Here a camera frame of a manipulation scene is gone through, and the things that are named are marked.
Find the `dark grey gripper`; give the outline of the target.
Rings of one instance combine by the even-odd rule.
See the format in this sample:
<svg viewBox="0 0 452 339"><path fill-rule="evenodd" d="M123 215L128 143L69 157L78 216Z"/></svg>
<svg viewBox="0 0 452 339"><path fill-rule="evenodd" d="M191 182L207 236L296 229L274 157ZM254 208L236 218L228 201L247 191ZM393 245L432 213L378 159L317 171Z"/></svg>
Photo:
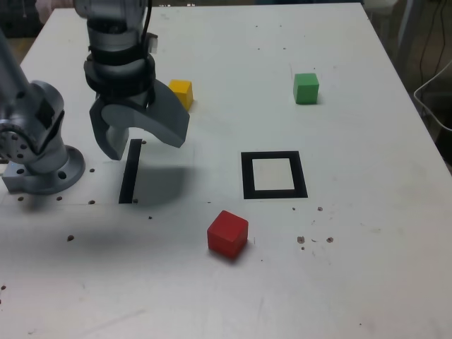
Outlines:
<svg viewBox="0 0 452 339"><path fill-rule="evenodd" d="M151 105L147 92L132 96L97 95L90 109L90 120L95 140L107 157L122 158L129 139L128 128L143 129L175 148L184 144L189 113L164 83L156 80L154 91Z"/></svg>

